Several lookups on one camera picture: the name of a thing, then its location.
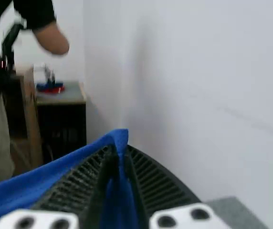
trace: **red object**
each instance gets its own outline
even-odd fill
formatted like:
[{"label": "red object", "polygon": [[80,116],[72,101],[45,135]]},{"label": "red object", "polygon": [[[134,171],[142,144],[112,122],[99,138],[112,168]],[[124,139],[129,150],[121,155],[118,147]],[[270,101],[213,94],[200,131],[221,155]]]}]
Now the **red object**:
[{"label": "red object", "polygon": [[64,86],[40,90],[40,92],[51,93],[51,94],[59,94],[60,92],[63,92],[63,91],[64,91]]}]

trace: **blue object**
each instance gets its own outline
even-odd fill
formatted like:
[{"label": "blue object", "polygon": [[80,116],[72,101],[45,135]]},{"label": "blue object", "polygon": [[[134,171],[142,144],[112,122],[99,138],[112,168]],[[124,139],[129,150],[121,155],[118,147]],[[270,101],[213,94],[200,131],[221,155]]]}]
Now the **blue object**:
[{"label": "blue object", "polygon": [[103,146],[113,144],[119,155],[119,178],[111,179],[108,183],[101,227],[103,229],[137,229],[133,194],[124,170],[127,142],[128,130],[117,129],[94,143],[33,171],[0,182],[0,217],[18,208],[29,208],[72,167]]},{"label": "blue object", "polygon": [[42,91],[45,91],[45,90],[48,90],[48,89],[53,89],[53,88],[56,88],[56,87],[63,87],[63,82],[58,82],[58,83],[55,83],[55,84],[52,84],[52,83],[37,83],[36,85],[36,88],[39,92],[42,92]]}]

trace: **blue fabric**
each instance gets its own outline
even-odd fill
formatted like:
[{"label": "blue fabric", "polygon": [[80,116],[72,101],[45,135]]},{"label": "blue fabric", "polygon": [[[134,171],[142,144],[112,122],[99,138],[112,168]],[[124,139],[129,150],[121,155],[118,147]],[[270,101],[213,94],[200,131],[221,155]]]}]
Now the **blue fabric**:
[{"label": "blue fabric", "polygon": [[29,208],[42,194],[72,167],[105,145],[113,144],[119,155],[119,178],[107,185],[105,207],[102,213],[103,229],[137,229],[137,215],[132,190],[124,170],[124,154],[128,130],[111,131],[94,143],[33,171],[0,182],[0,217],[18,208]]}]

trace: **screw hole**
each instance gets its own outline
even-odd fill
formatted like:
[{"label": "screw hole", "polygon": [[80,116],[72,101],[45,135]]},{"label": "screw hole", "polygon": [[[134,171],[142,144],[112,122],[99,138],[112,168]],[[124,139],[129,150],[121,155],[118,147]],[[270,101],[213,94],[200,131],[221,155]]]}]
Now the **screw hole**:
[{"label": "screw hole", "polygon": [[208,214],[208,212],[206,212],[205,210],[200,209],[200,208],[192,210],[191,215],[192,215],[193,219],[195,219],[195,220],[210,218],[210,215]]},{"label": "screw hole", "polygon": [[52,224],[51,229],[68,229],[69,222],[66,219],[59,219]]},{"label": "screw hole", "polygon": [[17,223],[16,229],[30,229],[34,221],[33,217],[25,217]]},{"label": "screw hole", "polygon": [[172,228],[172,227],[176,226],[175,220],[170,216],[161,216],[158,219],[157,224],[161,228]]}]

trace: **table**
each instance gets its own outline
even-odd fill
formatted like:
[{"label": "table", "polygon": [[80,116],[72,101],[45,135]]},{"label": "table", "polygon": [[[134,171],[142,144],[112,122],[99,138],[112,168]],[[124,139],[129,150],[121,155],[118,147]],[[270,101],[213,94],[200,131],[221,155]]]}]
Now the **table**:
[{"label": "table", "polygon": [[86,96],[77,81],[64,82],[59,94],[37,93],[44,163],[86,145]]}]

